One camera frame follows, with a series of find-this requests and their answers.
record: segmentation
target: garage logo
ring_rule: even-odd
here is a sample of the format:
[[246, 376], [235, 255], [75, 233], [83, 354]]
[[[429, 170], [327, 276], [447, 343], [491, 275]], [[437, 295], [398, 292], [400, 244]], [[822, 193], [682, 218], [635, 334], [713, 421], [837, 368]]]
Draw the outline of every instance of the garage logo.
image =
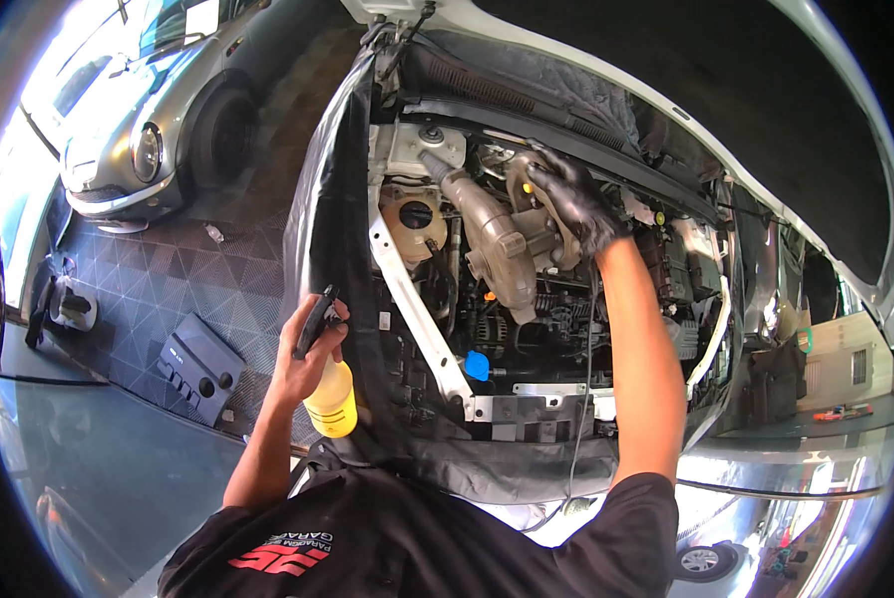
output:
[[326, 532], [279, 534], [227, 563], [265, 573], [300, 576], [330, 554], [333, 540], [334, 535]]

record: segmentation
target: hand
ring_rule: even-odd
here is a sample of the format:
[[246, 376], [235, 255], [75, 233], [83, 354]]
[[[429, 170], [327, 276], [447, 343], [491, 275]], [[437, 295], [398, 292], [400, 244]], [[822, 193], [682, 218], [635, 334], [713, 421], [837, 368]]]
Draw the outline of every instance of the hand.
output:
[[[339, 324], [336, 328], [325, 328], [321, 338], [314, 341], [303, 360], [296, 360], [291, 355], [297, 347], [300, 331], [307, 321], [307, 316], [314, 309], [318, 297], [308, 295], [304, 298], [297, 311], [280, 331], [277, 363], [273, 367], [271, 387], [268, 389], [268, 397], [273, 397], [276, 402], [284, 401], [296, 407], [318, 387], [327, 356], [333, 356], [336, 363], [344, 359], [341, 354], [341, 341], [347, 336], [345, 323]], [[334, 311], [341, 319], [350, 317], [350, 310], [340, 299], [334, 299]]]
[[607, 203], [588, 170], [537, 140], [527, 143], [549, 166], [531, 161], [527, 164], [530, 179], [549, 196], [560, 220], [580, 240], [585, 256], [596, 256], [614, 240], [630, 236], [630, 230]]

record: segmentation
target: washer fluid cap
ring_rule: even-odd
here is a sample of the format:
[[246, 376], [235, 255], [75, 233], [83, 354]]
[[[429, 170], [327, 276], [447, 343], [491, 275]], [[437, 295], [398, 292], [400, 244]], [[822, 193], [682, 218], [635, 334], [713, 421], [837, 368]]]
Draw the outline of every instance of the washer fluid cap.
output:
[[490, 360], [478, 351], [467, 351], [467, 359], [463, 362], [463, 370], [471, 378], [485, 382], [490, 374]]

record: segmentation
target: red logo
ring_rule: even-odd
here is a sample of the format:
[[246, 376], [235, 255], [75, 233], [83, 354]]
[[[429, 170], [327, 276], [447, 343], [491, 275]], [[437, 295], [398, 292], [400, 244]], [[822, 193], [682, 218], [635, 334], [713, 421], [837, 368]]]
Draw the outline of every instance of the red logo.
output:
[[[307, 552], [297, 552], [302, 547], [307, 548]], [[237, 568], [256, 569], [265, 573], [300, 575], [320, 563], [329, 554], [329, 552], [309, 546], [264, 544], [242, 554], [239, 559], [231, 559], [227, 562]]]

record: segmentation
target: spray bottle trigger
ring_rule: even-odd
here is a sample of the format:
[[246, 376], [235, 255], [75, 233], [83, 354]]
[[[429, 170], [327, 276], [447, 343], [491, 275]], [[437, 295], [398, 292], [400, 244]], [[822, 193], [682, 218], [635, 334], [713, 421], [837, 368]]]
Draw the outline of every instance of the spray bottle trigger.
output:
[[311, 350], [314, 342], [321, 338], [324, 328], [331, 324], [331, 321], [334, 319], [341, 320], [334, 310], [334, 299], [337, 298], [337, 294], [337, 287], [333, 284], [328, 284], [314, 304], [314, 308], [311, 309], [311, 313], [304, 322], [304, 327], [300, 330], [297, 347], [295, 347], [292, 354], [294, 359], [298, 361], [303, 360], [307, 356], [307, 352]]

